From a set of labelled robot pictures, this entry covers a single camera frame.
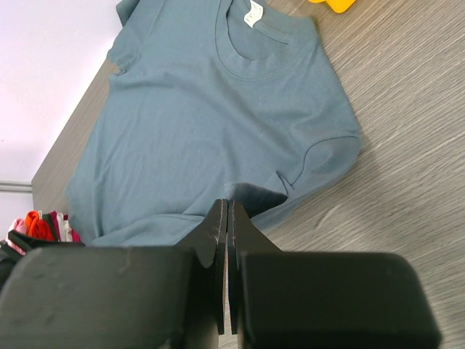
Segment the blue-grey t-shirt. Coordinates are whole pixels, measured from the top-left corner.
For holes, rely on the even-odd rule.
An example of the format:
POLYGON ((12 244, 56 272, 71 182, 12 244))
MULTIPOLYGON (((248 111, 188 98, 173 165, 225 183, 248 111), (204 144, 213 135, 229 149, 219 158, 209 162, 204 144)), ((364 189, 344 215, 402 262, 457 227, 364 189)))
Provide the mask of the blue-grey t-shirt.
POLYGON ((314 21, 263 1, 121 1, 118 66, 65 195, 86 245, 173 245, 217 199, 268 228, 339 181, 360 126, 314 21))

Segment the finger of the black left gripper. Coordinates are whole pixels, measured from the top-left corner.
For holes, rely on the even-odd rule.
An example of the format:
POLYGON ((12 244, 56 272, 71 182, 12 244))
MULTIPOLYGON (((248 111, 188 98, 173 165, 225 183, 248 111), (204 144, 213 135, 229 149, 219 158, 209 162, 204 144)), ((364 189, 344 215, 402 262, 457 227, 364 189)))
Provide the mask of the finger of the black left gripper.
POLYGON ((24 255, 20 255, 7 245, 6 239, 1 240, 1 287, 5 285, 9 278, 14 266, 19 260, 24 257, 29 251, 38 248, 46 247, 84 247, 85 244, 73 242, 60 242, 60 241, 46 241, 27 236, 24 238, 28 251, 24 255))

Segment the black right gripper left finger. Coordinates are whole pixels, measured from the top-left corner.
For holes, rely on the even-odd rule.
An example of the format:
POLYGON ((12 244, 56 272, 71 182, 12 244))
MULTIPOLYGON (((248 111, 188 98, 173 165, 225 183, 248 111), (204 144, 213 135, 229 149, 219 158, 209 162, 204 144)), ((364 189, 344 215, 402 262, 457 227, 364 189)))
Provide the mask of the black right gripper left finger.
POLYGON ((217 348, 227 202, 173 246, 34 249, 1 291, 3 348, 217 348))

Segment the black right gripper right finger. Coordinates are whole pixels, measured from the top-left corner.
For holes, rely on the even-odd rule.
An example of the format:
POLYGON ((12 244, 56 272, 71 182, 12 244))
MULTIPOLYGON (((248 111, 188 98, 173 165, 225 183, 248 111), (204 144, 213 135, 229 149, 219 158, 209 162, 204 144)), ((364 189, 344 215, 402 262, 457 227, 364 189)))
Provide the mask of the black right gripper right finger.
POLYGON ((231 330, 240 348, 438 348, 442 335, 406 259, 286 252, 228 205, 231 330))

